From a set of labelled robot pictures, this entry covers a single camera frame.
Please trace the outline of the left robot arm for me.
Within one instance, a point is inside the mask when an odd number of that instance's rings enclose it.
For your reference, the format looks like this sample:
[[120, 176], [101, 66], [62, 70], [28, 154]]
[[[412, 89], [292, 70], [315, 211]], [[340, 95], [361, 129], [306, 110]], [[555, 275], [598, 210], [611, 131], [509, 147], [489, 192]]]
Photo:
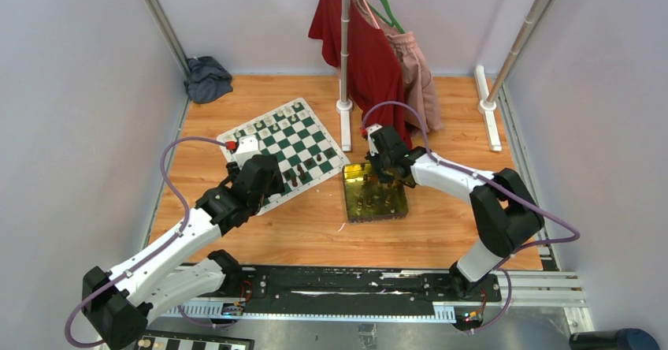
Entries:
[[210, 253], [190, 271], [176, 268], [257, 215], [265, 198], [283, 190], [275, 155], [229, 163], [228, 178], [205, 191], [167, 233], [110, 270], [95, 266], [86, 272], [75, 312], [94, 327], [101, 344], [122, 349], [157, 317], [193, 297], [214, 291], [234, 296], [241, 287], [241, 266], [226, 251]]

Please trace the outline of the yellow metal tin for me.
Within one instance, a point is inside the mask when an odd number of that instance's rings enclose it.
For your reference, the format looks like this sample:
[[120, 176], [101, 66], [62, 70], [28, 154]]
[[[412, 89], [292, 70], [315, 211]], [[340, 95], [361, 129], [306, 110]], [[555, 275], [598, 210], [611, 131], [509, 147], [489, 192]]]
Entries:
[[343, 190], [350, 224], [397, 220], [409, 213], [403, 185], [381, 182], [368, 162], [343, 167]]

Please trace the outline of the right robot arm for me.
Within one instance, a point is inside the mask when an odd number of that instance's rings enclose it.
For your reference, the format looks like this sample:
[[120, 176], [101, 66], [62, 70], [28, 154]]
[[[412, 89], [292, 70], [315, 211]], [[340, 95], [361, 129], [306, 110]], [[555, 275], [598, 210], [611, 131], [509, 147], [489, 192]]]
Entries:
[[366, 158], [382, 183], [433, 188], [470, 205], [478, 239], [449, 269], [449, 289], [457, 299], [471, 300], [487, 275], [544, 227], [544, 217], [535, 212], [536, 203], [515, 170], [473, 169], [425, 147], [409, 148], [392, 126], [371, 125], [364, 133]]

